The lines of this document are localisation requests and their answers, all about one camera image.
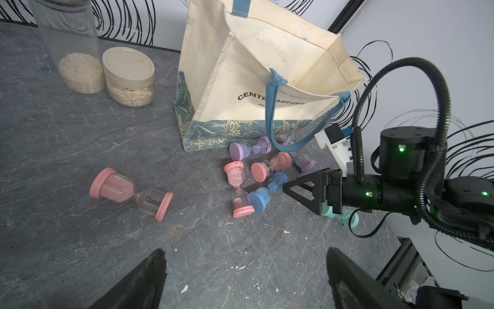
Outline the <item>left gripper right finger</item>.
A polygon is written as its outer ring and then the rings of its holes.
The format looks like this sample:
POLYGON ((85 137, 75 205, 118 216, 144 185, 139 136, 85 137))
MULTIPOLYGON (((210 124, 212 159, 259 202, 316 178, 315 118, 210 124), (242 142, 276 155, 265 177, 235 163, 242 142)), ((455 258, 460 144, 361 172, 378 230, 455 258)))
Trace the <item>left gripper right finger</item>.
POLYGON ((331 247, 326 266, 336 308, 406 308, 338 248, 331 247))

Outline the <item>green hourglass right floor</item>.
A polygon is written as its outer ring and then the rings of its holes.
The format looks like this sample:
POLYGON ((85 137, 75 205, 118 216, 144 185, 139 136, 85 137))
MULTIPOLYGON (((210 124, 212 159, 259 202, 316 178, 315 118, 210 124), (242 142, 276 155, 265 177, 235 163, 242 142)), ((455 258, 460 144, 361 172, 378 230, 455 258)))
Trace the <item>green hourglass right floor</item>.
POLYGON ((347 227, 350 227, 354 229, 357 227, 359 224, 359 216, 358 214, 355 214, 352 218, 352 211, 349 210, 343 210, 343 214, 335 214, 333 212, 333 208, 331 206, 328 206, 328 204, 323 203, 322 204, 322 216, 326 216, 331 219, 335 219, 336 221, 340 222, 342 225, 345 225, 347 227))

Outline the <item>cream canvas tote bag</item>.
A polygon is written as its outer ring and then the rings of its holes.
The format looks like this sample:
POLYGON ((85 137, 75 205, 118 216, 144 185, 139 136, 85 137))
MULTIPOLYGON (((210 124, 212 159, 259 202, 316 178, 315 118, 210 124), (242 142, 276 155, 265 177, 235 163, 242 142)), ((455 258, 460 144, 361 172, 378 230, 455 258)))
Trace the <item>cream canvas tote bag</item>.
POLYGON ((191 1, 174 103, 183 148, 321 130, 364 82, 338 34, 273 1, 191 1))

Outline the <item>purple hourglass right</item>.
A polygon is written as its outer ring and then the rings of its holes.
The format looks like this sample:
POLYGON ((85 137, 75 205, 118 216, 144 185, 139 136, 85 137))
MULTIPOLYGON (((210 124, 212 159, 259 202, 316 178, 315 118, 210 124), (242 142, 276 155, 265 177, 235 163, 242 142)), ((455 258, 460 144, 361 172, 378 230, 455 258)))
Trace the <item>purple hourglass right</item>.
POLYGON ((315 167, 315 161, 306 154, 297 154, 296 151, 288 152, 291 158, 291 165, 295 166, 301 175, 307 175, 315 167))

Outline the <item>pink hourglass number fifteen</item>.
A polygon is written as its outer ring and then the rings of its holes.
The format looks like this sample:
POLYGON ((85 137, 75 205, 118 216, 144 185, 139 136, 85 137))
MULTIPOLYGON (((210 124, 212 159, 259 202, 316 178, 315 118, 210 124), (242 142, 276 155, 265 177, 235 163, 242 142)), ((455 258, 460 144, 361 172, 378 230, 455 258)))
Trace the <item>pink hourglass number fifteen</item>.
POLYGON ((244 182, 244 164, 240 161, 231 162, 226 164, 224 172, 229 185, 235 189, 235 194, 232 198, 232 216, 240 218, 253 214, 255 209, 247 200, 248 193, 241 188, 244 182))

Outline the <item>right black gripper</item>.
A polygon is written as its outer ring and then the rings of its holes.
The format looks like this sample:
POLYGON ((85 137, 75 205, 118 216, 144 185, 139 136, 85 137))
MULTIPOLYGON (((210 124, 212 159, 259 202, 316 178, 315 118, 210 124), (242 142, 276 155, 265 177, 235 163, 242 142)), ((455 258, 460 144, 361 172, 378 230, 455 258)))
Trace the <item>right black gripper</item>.
POLYGON ((400 213, 413 224, 421 222, 414 184, 394 182, 381 175, 365 175, 358 182, 354 175, 344 177, 342 171, 326 168, 287 182, 283 193, 319 216, 325 203, 334 214, 342 214, 346 206, 366 212, 400 213))

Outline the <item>purple hourglass by bag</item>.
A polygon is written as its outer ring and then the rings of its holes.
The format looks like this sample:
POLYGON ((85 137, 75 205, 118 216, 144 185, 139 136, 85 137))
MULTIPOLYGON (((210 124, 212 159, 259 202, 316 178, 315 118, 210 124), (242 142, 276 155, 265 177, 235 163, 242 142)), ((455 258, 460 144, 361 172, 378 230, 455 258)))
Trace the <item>purple hourglass by bag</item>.
POLYGON ((229 154, 233 161, 242 161, 251 154, 267 154, 272 150, 272 145, 267 136, 260 137, 255 144, 246 145, 234 142, 230 144, 229 154))

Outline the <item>pink hourglass near bag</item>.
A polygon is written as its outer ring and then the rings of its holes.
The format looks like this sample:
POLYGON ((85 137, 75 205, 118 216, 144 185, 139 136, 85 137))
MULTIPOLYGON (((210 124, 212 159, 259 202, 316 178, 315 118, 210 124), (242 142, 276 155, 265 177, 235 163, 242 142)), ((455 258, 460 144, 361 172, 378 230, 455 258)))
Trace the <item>pink hourglass near bag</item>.
POLYGON ((250 172, 253 179, 262 183, 267 177, 274 174, 274 172, 284 171, 292 164, 292 157, 289 153, 280 152, 270 160, 263 162, 256 162, 251 165, 250 172))

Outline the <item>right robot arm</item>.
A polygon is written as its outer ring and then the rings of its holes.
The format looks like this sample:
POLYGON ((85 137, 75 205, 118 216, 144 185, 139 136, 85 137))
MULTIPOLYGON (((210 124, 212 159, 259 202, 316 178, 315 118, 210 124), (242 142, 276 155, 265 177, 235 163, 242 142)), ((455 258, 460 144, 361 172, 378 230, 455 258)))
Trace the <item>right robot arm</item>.
MULTIPOLYGON (((425 171, 435 137, 434 128, 417 126, 383 130, 370 157, 375 173, 361 182, 341 169, 323 169, 283 186, 283 192, 316 215, 345 206, 360 211, 385 211, 408 216, 414 225, 422 217, 414 195, 425 171)), ((424 190, 434 229, 484 248, 493 248, 493 180, 476 176, 446 178, 446 157, 434 168, 424 190)))

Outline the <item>tall glass jar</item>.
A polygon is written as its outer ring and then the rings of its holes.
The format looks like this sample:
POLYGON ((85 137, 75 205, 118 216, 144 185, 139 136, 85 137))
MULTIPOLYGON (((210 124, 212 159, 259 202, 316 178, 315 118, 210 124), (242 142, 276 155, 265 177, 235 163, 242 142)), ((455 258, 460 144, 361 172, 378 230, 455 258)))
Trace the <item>tall glass jar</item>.
POLYGON ((65 86, 96 94, 105 89, 91 1, 30 1, 51 60, 65 86))

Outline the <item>pink hourglass far left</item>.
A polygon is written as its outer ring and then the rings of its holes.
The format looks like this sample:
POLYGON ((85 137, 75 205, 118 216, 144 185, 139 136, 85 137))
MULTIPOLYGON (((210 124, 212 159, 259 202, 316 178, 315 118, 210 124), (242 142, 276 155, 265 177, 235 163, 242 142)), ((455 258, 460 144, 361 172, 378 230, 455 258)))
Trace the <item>pink hourglass far left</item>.
POLYGON ((137 192, 134 182, 127 176, 117 173, 113 168, 103 169, 90 187, 90 196, 95 199, 106 199, 123 204, 135 201, 137 207, 157 221, 162 221, 174 196, 171 192, 163 192, 149 188, 137 192))

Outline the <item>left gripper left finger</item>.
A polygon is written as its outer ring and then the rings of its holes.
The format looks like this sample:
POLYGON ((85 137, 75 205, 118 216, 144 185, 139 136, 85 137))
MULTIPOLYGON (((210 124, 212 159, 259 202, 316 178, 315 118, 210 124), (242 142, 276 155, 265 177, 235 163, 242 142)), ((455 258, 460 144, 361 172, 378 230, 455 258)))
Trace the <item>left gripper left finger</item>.
POLYGON ((159 308, 166 268, 165 252, 158 248, 90 308, 159 308))

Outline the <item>blue hourglass centre right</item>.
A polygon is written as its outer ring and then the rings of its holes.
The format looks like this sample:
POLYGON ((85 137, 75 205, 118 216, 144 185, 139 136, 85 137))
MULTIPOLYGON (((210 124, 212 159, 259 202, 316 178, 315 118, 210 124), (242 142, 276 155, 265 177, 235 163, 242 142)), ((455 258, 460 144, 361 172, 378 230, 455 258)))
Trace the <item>blue hourglass centre right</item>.
POLYGON ((253 206, 255 212, 265 212, 267 205, 271 202, 272 196, 283 191, 283 185, 289 178, 283 172, 274 173, 266 187, 260 187, 248 193, 248 203, 253 206))

